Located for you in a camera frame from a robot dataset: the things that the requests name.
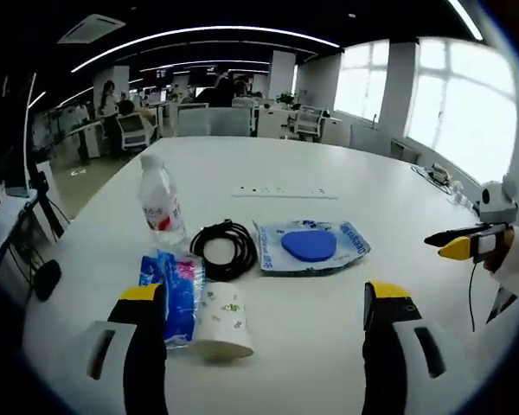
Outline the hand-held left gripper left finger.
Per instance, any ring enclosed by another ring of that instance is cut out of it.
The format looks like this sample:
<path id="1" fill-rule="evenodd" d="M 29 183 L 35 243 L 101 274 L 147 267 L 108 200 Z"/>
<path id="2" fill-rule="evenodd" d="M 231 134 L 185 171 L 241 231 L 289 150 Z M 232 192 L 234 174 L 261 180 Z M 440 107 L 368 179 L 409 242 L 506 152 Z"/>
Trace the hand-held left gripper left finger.
<path id="1" fill-rule="evenodd" d="M 166 293 L 133 286 L 62 351 L 62 398 L 77 414 L 166 414 Z"/>

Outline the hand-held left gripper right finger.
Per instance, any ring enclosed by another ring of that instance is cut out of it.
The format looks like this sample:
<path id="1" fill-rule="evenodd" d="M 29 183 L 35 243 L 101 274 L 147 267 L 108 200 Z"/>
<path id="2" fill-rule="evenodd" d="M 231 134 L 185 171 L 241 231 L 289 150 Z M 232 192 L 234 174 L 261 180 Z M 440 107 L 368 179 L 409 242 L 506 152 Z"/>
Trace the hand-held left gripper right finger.
<path id="1" fill-rule="evenodd" d="M 452 414 L 459 408 L 463 358 L 405 289 L 368 281 L 363 329 L 364 414 Z"/>

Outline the person's right hand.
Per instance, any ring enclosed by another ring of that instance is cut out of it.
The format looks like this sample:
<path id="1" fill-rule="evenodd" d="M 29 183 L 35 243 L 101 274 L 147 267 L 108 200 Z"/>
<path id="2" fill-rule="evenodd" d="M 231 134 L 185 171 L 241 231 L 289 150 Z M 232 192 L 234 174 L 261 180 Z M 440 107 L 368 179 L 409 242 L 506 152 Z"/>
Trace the person's right hand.
<path id="1" fill-rule="evenodd" d="M 515 230 L 508 227 L 506 230 L 496 234 L 495 248 L 488 252 L 484 258 L 484 269 L 489 272 L 496 272 L 502 265 L 515 238 Z"/>

